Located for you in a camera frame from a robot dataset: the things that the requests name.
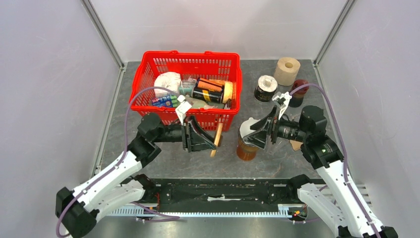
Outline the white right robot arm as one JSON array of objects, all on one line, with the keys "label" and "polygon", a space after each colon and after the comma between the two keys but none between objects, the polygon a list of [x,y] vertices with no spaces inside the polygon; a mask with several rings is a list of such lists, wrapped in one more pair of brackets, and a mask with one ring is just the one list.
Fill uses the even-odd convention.
[{"label": "white right robot arm", "polygon": [[321,176],[336,203],[327,199],[306,176],[288,180],[286,197],[303,202],[327,224],[337,238],[396,238],[393,227],[385,226],[372,212],[345,168],[345,158],[338,145],[326,135],[327,118],[323,109],[305,106],[299,121],[283,119],[277,107],[263,119],[249,118],[239,129],[242,141],[264,149],[277,138],[301,142],[303,157]]}]

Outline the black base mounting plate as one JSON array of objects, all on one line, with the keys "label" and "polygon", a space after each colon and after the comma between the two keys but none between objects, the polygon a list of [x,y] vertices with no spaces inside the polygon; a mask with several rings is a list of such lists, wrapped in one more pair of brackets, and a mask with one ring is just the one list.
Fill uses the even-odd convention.
[{"label": "black base mounting plate", "polygon": [[279,204],[302,205],[286,178],[153,178],[142,204],[160,212],[274,212]]}]

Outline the yellow sponge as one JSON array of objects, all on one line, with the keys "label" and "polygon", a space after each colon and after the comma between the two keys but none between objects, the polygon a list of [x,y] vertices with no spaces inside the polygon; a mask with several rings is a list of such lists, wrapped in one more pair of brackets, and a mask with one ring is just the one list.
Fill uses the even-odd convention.
[{"label": "yellow sponge", "polygon": [[233,95],[233,83],[230,81],[225,81],[223,89],[223,98],[222,103],[226,104],[228,100],[232,98]]}]

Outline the clear glass dripper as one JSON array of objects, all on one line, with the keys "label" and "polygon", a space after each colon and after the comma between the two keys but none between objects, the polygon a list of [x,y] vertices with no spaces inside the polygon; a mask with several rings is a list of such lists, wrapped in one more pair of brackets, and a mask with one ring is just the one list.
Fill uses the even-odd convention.
[{"label": "clear glass dripper", "polygon": [[290,142],[287,139],[277,139],[275,143],[272,143],[271,141],[268,142],[266,146],[266,153],[275,156],[278,153],[282,153],[284,149],[287,149],[290,147]]}]

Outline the brown paper coffee filter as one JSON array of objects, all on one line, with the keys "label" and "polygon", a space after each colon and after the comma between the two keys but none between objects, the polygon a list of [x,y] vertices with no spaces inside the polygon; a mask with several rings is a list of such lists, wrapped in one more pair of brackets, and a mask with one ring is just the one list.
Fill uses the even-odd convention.
[{"label": "brown paper coffee filter", "polygon": [[303,142],[295,141],[295,140],[289,140],[290,144],[292,146],[292,149],[294,151],[298,151],[301,149],[301,146],[303,145]]}]

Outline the red plastic shopping basket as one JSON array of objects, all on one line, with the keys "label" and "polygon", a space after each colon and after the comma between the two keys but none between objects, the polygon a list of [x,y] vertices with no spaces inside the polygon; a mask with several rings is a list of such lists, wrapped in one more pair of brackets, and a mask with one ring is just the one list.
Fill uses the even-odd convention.
[{"label": "red plastic shopping basket", "polygon": [[242,91],[242,71],[240,56],[237,53],[147,51],[143,54],[132,83],[130,109],[142,116],[156,113],[166,125],[178,118],[175,109],[152,106],[155,92],[151,87],[159,75],[168,71],[180,73],[182,78],[204,77],[232,82],[233,95],[230,109],[190,109],[187,112],[188,116],[196,117],[204,130],[216,130],[219,123],[223,124],[223,131],[230,129],[234,117],[240,110]]}]

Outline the amber glass coffee server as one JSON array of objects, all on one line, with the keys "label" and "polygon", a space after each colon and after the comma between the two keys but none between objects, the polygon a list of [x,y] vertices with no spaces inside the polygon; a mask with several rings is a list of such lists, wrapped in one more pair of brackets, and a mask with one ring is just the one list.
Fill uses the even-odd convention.
[{"label": "amber glass coffee server", "polygon": [[255,158],[258,151],[259,147],[239,143],[236,154],[243,161],[251,161]]}]

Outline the white paper coffee filter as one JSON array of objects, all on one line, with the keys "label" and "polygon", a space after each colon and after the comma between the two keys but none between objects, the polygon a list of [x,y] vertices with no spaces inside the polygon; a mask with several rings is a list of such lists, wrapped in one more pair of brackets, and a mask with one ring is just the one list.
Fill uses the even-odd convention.
[{"label": "white paper coffee filter", "polygon": [[248,120],[244,121],[239,127],[239,138],[242,140],[243,143],[247,145],[251,145],[251,143],[245,140],[245,136],[253,133],[255,130],[251,129],[251,126],[257,123],[259,120],[254,118],[249,118]]}]

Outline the dark bottle maroon cap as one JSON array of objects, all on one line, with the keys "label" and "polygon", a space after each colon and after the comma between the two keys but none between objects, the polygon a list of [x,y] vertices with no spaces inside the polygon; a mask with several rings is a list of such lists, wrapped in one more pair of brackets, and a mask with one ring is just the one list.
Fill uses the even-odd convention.
[{"label": "dark bottle maroon cap", "polygon": [[297,80],[294,81],[294,83],[292,85],[292,88],[291,88],[291,92],[295,91],[295,93],[292,95],[292,98],[289,102],[290,107],[297,108],[303,103],[304,96],[307,93],[309,88],[304,87],[304,88],[301,88],[299,90],[296,90],[296,89],[299,88],[300,86],[302,86],[304,84],[308,84],[308,83],[309,82],[307,80],[304,80],[304,79],[297,79]]}]

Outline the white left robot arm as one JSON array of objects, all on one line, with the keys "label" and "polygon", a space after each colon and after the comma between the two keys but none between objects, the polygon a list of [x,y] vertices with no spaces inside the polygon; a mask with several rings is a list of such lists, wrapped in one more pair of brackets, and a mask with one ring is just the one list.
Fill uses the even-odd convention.
[{"label": "white left robot arm", "polygon": [[151,202],[154,184],[145,175],[124,180],[139,172],[161,152],[160,142],[180,142],[187,152],[214,150],[214,139],[203,130],[194,116],[183,122],[165,125],[156,113],[142,117],[135,138],[111,164],[79,186],[63,187],[56,194],[56,235],[82,238],[104,216],[125,204]]}]

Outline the blue green small box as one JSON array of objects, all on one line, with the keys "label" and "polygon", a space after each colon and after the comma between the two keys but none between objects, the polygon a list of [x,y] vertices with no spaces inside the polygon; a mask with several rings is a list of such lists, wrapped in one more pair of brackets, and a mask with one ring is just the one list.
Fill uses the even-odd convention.
[{"label": "blue green small box", "polygon": [[177,100],[176,95],[165,95],[162,97],[157,97],[151,100],[152,106],[154,107],[166,107],[166,108],[176,108],[179,106],[180,102]]}]

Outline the dark glass coffee dripper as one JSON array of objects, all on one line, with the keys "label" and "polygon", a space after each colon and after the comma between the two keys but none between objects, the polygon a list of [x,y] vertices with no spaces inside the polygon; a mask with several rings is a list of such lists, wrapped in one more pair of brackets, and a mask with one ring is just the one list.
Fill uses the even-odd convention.
[{"label": "dark glass coffee dripper", "polygon": [[239,139],[247,146],[258,147],[260,149],[265,148],[265,142],[255,136],[251,136],[251,135],[239,136]]}]

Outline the teal sponge package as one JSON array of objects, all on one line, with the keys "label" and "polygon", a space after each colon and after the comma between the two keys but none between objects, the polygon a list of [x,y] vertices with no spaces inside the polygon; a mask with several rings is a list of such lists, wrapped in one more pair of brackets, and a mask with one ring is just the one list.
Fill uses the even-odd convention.
[{"label": "teal sponge package", "polygon": [[184,96],[192,96],[193,89],[196,87],[196,79],[184,79],[181,81],[181,84],[178,87],[178,92]]}]

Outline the white wrapped tissue roll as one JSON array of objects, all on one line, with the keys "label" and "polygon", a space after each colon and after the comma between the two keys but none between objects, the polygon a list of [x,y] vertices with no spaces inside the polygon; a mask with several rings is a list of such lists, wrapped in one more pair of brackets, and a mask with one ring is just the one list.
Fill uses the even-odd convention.
[{"label": "white wrapped tissue roll", "polygon": [[[163,97],[168,94],[177,95],[179,94],[179,86],[181,85],[181,74],[177,72],[165,72],[160,74],[154,82],[154,93],[156,97]],[[163,90],[157,89],[157,87],[166,88],[172,93]]]}]

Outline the pale green lotion bottle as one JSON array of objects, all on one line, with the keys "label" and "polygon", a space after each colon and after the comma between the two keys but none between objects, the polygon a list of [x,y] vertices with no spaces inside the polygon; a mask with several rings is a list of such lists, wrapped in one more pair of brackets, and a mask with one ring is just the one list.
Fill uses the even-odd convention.
[{"label": "pale green lotion bottle", "polygon": [[224,109],[225,104],[206,102],[200,99],[186,98],[186,101],[192,105],[192,109]]}]

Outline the beige toilet paper roll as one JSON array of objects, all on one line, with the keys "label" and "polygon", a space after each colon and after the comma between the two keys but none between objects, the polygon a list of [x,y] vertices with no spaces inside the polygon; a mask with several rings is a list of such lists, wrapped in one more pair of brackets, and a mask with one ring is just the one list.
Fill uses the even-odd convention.
[{"label": "beige toilet paper roll", "polygon": [[277,62],[273,77],[281,86],[291,86],[301,67],[297,59],[290,57],[280,58]]}]

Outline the black yellow can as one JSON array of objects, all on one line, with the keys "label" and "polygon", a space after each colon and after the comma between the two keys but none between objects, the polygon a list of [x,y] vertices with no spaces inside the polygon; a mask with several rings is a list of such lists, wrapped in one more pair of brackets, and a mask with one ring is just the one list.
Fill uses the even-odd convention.
[{"label": "black yellow can", "polygon": [[206,102],[222,103],[223,91],[211,91],[195,87],[192,91],[192,97]]}]

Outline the black wrapped tissue roll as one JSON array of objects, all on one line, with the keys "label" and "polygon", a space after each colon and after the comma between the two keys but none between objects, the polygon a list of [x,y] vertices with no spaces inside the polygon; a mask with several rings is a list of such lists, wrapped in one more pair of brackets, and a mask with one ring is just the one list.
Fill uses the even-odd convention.
[{"label": "black wrapped tissue roll", "polygon": [[278,83],[273,76],[262,75],[258,78],[258,83],[254,90],[254,97],[263,103],[270,102],[277,87]]}]

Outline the orange navy can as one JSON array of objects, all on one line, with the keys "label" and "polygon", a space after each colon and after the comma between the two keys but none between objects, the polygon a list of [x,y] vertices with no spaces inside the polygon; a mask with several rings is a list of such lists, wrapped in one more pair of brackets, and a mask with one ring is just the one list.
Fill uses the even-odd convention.
[{"label": "orange navy can", "polygon": [[196,81],[196,87],[200,89],[205,89],[213,92],[222,92],[224,89],[223,84],[211,81],[209,79],[205,79],[202,77],[199,77]]}]

